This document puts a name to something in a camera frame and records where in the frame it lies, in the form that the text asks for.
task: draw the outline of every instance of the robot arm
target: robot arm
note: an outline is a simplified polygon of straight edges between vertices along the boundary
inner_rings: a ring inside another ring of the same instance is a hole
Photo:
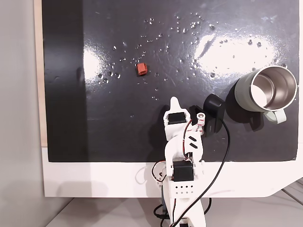
[[[191,125],[190,114],[181,109],[177,98],[172,97],[170,110],[164,114],[167,175],[163,181],[163,196],[172,225],[203,190],[203,146],[201,134],[205,115],[198,113],[198,124]],[[202,203],[197,202],[176,225],[205,227]]]

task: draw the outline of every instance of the stainless steel mug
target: stainless steel mug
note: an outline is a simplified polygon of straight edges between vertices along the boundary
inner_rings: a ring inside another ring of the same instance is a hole
[[[268,66],[242,76],[235,87],[238,104],[245,110],[263,112],[272,123],[286,121],[284,109],[294,100],[297,82],[281,66]]]

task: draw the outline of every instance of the black surface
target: black surface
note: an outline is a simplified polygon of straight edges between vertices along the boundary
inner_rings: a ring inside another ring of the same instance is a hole
[[[193,181],[194,169],[193,163],[189,161],[177,161],[173,162],[174,165],[174,182],[180,181]]]
[[[228,160],[295,159],[298,95],[285,110],[288,120],[274,125],[241,109],[232,90],[241,75],[273,64],[287,66],[298,82],[298,6],[298,0],[43,0],[49,160],[161,160],[170,98],[188,109],[211,93],[226,99]],[[139,57],[150,70],[143,77],[136,75]],[[205,161],[223,158],[225,138],[221,130],[203,140]]]
[[[168,118],[169,124],[186,123],[185,113],[170,113]]]

